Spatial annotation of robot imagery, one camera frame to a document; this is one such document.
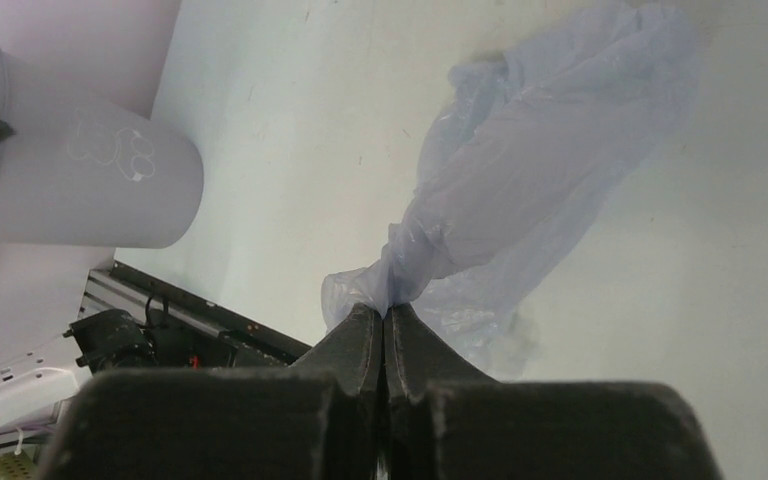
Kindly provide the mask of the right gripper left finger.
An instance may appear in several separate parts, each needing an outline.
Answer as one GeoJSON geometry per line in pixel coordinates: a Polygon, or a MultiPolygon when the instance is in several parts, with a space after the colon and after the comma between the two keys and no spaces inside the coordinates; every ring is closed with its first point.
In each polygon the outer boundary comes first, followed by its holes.
{"type": "Polygon", "coordinates": [[[372,479],[382,319],[364,305],[288,367],[122,368],[75,397],[43,479],[372,479]]]}

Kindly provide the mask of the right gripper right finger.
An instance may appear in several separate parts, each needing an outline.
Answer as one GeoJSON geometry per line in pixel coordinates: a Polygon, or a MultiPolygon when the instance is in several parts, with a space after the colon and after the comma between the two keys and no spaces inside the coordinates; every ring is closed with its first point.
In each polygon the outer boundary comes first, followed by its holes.
{"type": "Polygon", "coordinates": [[[689,403],[644,381],[495,380],[412,307],[383,322],[393,479],[719,479],[689,403]]]}

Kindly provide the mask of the grey cylindrical trash bin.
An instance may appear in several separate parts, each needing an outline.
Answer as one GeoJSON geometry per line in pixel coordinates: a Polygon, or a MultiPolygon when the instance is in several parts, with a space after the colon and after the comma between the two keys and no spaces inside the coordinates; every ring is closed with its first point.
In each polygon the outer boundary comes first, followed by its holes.
{"type": "Polygon", "coordinates": [[[0,242],[164,248],[203,194],[196,147],[167,126],[0,48],[0,242]]]}

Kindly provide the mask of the light blue plastic trash bag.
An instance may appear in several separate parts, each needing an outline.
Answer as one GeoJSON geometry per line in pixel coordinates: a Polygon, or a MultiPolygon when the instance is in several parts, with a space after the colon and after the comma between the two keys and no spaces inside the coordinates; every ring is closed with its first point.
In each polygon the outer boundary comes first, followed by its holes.
{"type": "Polygon", "coordinates": [[[520,303],[686,118],[698,56],[679,7],[604,1],[453,67],[380,258],[323,281],[326,326],[407,303],[477,368],[519,377],[536,348],[520,303]]]}

